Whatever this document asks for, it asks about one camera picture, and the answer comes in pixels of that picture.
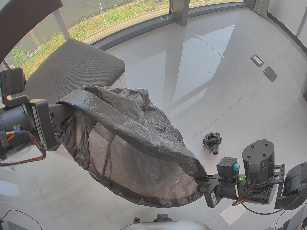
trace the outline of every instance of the chair leg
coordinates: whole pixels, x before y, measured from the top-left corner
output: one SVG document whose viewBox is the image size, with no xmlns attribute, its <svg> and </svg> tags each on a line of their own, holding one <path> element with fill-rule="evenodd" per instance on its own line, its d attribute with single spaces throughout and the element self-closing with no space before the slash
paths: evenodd
<svg viewBox="0 0 307 230">
<path fill-rule="evenodd" d="M 119 77 L 119 80 L 120 80 L 120 83 L 122 84 L 122 87 L 123 87 L 123 88 L 128 88 L 125 74 L 121 75 L 121 76 Z"/>
</svg>

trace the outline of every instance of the gray fabric seat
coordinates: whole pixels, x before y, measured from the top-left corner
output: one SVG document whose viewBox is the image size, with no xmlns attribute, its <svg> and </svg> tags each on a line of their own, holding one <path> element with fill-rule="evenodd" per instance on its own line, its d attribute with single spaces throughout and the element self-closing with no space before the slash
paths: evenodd
<svg viewBox="0 0 307 230">
<path fill-rule="evenodd" d="M 55 104 L 83 85 L 111 86 L 125 72 L 121 59 L 94 46 L 69 39 L 57 48 L 26 81 L 19 95 Z"/>
</svg>

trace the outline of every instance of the crumpled black plastic bag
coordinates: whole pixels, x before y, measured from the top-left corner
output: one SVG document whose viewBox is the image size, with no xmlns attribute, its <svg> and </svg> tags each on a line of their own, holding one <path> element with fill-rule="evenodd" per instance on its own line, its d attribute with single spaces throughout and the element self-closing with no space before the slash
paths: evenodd
<svg viewBox="0 0 307 230">
<path fill-rule="evenodd" d="M 222 142 L 222 138 L 220 136 L 220 133 L 210 132 L 203 139 L 203 147 L 205 148 L 206 151 L 214 155 L 217 155 L 219 154 L 218 149 L 220 147 L 221 142 Z"/>
<path fill-rule="evenodd" d="M 194 178 L 207 176 L 204 167 L 146 90 L 83 86 L 58 103 L 77 109 L 59 125 L 60 141 L 114 194 L 160 208 L 203 195 Z"/>
</svg>

